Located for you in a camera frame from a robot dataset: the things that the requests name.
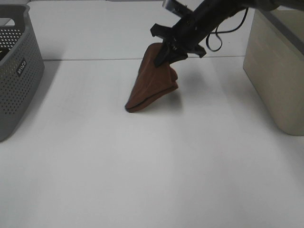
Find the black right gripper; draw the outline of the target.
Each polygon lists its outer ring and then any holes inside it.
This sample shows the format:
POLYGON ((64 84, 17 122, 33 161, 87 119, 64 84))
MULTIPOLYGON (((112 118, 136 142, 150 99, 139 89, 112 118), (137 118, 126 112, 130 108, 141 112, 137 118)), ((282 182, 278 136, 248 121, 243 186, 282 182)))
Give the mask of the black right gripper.
POLYGON ((162 46, 154 59, 155 67, 164 62, 173 64, 188 58, 188 54, 195 54, 202 58, 206 51, 199 43, 206 37, 206 28, 192 16, 181 18, 174 26, 166 27, 154 24, 150 29, 153 37, 162 39, 162 46))

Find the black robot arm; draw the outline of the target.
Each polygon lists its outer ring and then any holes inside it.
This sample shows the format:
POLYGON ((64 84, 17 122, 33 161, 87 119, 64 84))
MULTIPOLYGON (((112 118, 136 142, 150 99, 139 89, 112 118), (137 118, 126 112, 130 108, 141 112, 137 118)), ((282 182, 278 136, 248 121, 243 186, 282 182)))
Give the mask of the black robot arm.
POLYGON ((188 54, 205 56, 199 43, 224 20, 239 11, 255 8, 271 11, 279 6, 277 0, 204 0, 194 11, 176 0, 164 0, 162 7, 180 17, 171 28, 154 24, 152 36, 163 39, 154 65, 174 63, 188 58, 188 54))

